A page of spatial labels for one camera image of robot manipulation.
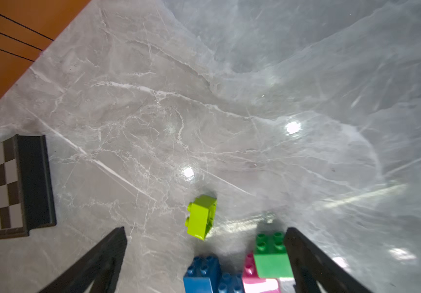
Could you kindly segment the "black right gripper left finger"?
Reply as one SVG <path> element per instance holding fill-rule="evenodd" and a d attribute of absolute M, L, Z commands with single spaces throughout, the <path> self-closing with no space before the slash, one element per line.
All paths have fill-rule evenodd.
<path fill-rule="evenodd" d="M 43 293 L 113 293 L 127 247 L 124 227 L 117 227 L 41 291 Z"/>

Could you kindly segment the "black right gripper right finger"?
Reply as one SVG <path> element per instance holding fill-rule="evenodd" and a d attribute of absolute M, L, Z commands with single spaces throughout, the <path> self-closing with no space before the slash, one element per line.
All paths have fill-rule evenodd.
<path fill-rule="evenodd" d="M 302 232 L 289 227 L 284 246 L 291 262 L 297 293 L 368 293 L 370 290 L 353 278 Z"/>

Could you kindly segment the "green lego brick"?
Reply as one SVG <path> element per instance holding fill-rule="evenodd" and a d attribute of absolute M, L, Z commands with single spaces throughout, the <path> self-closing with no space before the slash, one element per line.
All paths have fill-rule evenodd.
<path fill-rule="evenodd" d="M 260 278 L 293 278 L 284 233 L 260 233 L 256 236 L 253 255 Z"/>

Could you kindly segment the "pink lego brick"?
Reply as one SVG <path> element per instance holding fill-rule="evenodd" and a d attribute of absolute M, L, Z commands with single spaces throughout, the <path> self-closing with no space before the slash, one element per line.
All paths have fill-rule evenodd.
<path fill-rule="evenodd" d="M 277 279 L 259 277 L 253 252 L 245 258 L 242 282 L 246 293 L 281 293 Z"/>

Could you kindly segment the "dark blue lego brick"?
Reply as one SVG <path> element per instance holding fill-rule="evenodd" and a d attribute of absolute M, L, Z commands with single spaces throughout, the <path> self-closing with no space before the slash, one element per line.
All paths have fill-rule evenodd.
<path fill-rule="evenodd" d="M 186 293 L 217 293 L 221 278 L 219 258 L 196 256 L 183 277 Z"/>

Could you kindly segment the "lime yellow lego brick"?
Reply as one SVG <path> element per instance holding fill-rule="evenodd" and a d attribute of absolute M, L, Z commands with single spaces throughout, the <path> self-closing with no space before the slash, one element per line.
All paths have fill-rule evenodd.
<path fill-rule="evenodd" d="M 202 241 L 213 227 L 217 199 L 208 195 L 200 195 L 188 205 L 189 216 L 185 220 L 187 233 Z"/>

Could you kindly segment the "black white checkerboard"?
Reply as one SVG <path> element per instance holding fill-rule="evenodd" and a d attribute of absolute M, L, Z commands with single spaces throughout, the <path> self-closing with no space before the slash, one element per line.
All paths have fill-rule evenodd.
<path fill-rule="evenodd" d="M 57 224 L 45 136 L 0 142 L 0 239 Z"/>

